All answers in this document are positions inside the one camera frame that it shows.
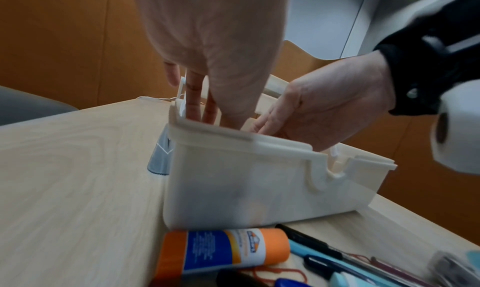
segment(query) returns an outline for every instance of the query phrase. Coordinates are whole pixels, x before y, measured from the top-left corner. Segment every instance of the glue stick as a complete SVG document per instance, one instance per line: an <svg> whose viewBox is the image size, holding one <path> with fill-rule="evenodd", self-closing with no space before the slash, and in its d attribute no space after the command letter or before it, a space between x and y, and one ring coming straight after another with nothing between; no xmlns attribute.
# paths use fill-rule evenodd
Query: glue stick
<svg viewBox="0 0 480 287"><path fill-rule="evenodd" d="M165 235L154 280L285 262L289 239L280 229L173 231Z"/></svg>

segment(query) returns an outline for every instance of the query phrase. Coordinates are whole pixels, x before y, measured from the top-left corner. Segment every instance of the blue label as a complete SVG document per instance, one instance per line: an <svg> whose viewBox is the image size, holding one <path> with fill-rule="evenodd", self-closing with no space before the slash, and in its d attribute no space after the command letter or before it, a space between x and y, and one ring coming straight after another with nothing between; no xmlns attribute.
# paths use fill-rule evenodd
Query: blue label
<svg viewBox="0 0 480 287"><path fill-rule="evenodd" d="M223 231L191 231L184 270L232 264L232 245Z"/></svg>

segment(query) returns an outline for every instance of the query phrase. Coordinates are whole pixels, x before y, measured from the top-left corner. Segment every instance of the light blue pen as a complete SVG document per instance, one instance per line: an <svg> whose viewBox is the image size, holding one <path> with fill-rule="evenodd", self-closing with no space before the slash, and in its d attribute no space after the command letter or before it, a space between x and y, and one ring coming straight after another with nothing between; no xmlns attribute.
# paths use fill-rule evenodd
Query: light blue pen
<svg viewBox="0 0 480 287"><path fill-rule="evenodd" d="M334 261L336 263L339 263L345 267L348 267L352 270L355 270L356 272L370 278L372 281L375 282L376 285L380 286L380 287L401 287L400 285L398 284L395 284L389 280L386 280L384 278L381 278L373 273L370 273L368 271L365 271L361 268L358 268L358 267L355 267L354 265L351 265L349 263L346 263L342 260L339 260L339 259L336 259L336 258L333 258L333 257L330 257L326 254L323 254L321 252L318 252L318 251L315 251L311 248L308 248L307 246L304 246L304 245L300 245L299 243L289 239L288 242L290 243L290 252L293 253L294 255L296 256L299 256L299 257L305 257L305 256L317 256L317 257L321 257L321 258L324 258L324 259L327 259L327 260L330 260L330 261Z"/></svg>

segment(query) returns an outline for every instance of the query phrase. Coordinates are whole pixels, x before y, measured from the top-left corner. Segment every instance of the wooden table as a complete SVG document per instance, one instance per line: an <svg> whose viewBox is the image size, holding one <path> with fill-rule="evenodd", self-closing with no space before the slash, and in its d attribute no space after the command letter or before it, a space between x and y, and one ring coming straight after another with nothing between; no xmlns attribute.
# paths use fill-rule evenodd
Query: wooden table
<svg viewBox="0 0 480 287"><path fill-rule="evenodd" d="M147 163L168 108L136 99L0 127L0 286L146 286L167 180ZM422 276L437 250L479 249L379 195L365 210L291 227Z"/></svg>

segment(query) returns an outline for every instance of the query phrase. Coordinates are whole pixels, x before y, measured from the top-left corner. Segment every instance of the white bin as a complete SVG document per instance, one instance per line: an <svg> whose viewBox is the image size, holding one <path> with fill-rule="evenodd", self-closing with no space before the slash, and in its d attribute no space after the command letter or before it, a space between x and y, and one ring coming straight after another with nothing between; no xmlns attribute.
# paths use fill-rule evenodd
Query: white bin
<svg viewBox="0 0 480 287"><path fill-rule="evenodd" d="M394 161L344 144L323 153L169 113L175 142L163 219L171 230L235 229L369 205Z"/></svg>

